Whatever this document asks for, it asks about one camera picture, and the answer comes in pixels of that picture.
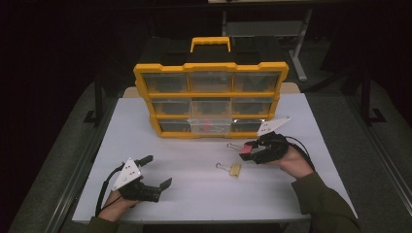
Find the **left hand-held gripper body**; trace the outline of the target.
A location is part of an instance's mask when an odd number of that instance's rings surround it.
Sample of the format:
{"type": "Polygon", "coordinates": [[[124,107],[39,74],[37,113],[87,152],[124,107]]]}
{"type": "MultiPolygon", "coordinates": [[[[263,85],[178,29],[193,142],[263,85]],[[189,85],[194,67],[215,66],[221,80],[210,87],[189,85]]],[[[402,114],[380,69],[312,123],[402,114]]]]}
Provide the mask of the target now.
{"type": "Polygon", "coordinates": [[[141,182],[143,175],[140,168],[135,164],[135,160],[127,159],[120,170],[118,178],[115,180],[112,190],[118,190],[120,195],[127,200],[157,202],[161,189],[143,184],[141,182]]]}

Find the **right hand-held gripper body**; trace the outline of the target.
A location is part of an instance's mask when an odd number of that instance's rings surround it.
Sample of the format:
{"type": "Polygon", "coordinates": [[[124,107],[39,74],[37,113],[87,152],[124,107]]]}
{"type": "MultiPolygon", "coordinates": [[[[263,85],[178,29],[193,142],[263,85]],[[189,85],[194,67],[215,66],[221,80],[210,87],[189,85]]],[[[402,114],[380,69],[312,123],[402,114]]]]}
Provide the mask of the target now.
{"type": "Polygon", "coordinates": [[[286,137],[275,132],[280,126],[284,125],[290,118],[283,117],[264,121],[258,131],[257,146],[263,147],[256,153],[256,164],[263,164],[282,158],[288,151],[289,143],[286,137]]]}

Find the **yellow binder clip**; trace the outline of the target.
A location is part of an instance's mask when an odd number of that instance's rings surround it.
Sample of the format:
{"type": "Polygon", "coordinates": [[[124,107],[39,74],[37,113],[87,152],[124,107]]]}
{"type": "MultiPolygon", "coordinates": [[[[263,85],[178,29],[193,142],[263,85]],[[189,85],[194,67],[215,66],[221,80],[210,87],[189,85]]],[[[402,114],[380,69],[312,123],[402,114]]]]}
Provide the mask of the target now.
{"type": "Polygon", "coordinates": [[[238,163],[234,163],[230,166],[217,163],[216,168],[226,171],[231,177],[238,177],[241,171],[241,165],[238,163]]]}

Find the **clear plastic drawer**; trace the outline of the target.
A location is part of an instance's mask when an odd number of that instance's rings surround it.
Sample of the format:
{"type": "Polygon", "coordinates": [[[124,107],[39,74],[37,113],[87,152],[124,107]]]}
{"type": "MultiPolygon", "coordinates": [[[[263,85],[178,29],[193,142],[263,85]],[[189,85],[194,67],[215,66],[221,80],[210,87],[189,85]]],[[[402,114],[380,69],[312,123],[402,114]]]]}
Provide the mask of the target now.
{"type": "Polygon", "coordinates": [[[192,134],[203,136],[215,135],[221,137],[230,132],[232,123],[231,101],[223,99],[200,99],[191,100],[189,104],[188,123],[192,134]],[[207,134],[200,131],[203,120],[218,120],[227,124],[227,131],[223,134],[207,134]]]}

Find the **yellow and black drawer organizer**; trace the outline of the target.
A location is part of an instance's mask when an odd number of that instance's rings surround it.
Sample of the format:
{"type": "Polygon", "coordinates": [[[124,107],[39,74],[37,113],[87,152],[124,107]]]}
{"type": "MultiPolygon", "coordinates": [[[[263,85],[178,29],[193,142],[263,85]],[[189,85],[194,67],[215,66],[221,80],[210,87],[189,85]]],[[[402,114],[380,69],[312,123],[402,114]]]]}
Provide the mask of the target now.
{"type": "MultiPolygon", "coordinates": [[[[273,37],[198,37],[190,40],[150,39],[133,69],[135,85],[145,100],[149,121],[153,130],[163,138],[201,138],[201,136],[179,133],[163,135],[156,130],[151,120],[149,94],[143,81],[144,74],[170,74],[189,72],[278,72],[280,94],[282,82],[289,72],[289,65],[280,52],[280,46],[273,37]]],[[[255,138],[255,133],[230,133],[221,137],[242,139],[255,138]]]]}

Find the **person's left hand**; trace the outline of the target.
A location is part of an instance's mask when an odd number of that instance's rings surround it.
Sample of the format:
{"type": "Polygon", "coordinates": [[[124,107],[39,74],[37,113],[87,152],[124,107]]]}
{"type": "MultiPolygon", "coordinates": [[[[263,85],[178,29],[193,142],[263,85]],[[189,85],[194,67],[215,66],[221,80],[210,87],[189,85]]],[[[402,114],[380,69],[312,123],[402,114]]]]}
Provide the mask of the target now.
{"type": "Polygon", "coordinates": [[[129,209],[137,204],[139,204],[138,200],[124,199],[118,190],[112,191],[97,216],[111,222],[117,222],[129,209]]]}

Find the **black metal stand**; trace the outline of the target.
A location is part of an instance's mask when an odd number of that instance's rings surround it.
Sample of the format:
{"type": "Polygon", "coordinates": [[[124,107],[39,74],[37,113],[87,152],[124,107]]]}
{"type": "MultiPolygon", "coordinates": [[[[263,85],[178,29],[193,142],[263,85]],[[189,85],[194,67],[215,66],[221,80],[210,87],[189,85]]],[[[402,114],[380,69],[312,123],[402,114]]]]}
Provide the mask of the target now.
{"type": "Polygon", "coordinates": [[[85,123],[93,123],[98,126],[103,117],[102,86],[99,80],[94,82],[94,110],[88,111],[84,119],[85,123]]]}
{"type": "Polygon", "coordinates": [[[367,69],[362,72],[360,92],[360,115],[367,126],[373,123],[386,122],[379,109],[370,108],[371,77],[367,69]]]}

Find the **grid of clear drawers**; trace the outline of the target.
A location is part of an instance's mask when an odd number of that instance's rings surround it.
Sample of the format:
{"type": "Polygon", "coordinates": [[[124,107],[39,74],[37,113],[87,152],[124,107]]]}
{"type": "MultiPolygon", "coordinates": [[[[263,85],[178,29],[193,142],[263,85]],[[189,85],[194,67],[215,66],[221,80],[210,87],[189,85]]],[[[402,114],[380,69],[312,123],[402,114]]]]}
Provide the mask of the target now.
{"type": "Polygon", "coordinates": [[[228,98],[232,109],[228,134],[248,134],[274,117],[280,98],[278,72],[154,73],[142,78],[154,127],[167,136],[195,135],[188,123],[191,100],[228,98]]]}

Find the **grey metal desk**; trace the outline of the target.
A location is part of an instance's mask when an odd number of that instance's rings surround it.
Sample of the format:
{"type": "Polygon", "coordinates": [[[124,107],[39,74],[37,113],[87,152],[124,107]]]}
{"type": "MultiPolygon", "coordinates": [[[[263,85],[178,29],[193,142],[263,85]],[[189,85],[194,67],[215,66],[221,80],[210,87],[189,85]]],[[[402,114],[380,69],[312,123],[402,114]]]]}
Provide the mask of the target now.
{"type": "Polygon", "coordinates": [[[295,46],[289,50],[289,57],[300,82],[306,82],[307,76],[299,61],[313,10],[308,9],[302,20],[281,21],[228,21],[227,12],[223,12],[222,35],[229,37],[274,36],[277,38],[293,38],[295,46]]]}

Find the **metal rail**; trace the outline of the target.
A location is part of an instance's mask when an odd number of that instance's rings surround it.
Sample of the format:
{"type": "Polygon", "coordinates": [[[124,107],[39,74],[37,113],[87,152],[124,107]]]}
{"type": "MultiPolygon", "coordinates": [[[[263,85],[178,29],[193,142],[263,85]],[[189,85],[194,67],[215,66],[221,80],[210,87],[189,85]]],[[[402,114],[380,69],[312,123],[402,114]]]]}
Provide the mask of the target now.
{"type": "Polygon", "coordinates": [[[80,197],[91,170],[93,159],[99,151],[117,102],[117,98],[108,98],[103,101],[103,113],[100,119],[93,124],[91,133],[86,137],[86,147],[83,149],[65,189],[58,199],[57,207],[51,216],[45,233],[59,233],[72,206],[80,197]]]}
{"type": "Polygon", "coordinates": [[[378,109],[372,109],[372,116],[363,116],[362,107],[354,97],[344,97],[351,112],[355,115],[358,125],[362,128],[368,140],[376,150],[384,171],[387,173],[391,184],[395,188],[406,211],[412,216],[412,187],[406,182],[390,157],[390,152],[385,148],[383,141],[378,137],[373,128],[375,123],[386,123],[386,119],[378,109]]]}

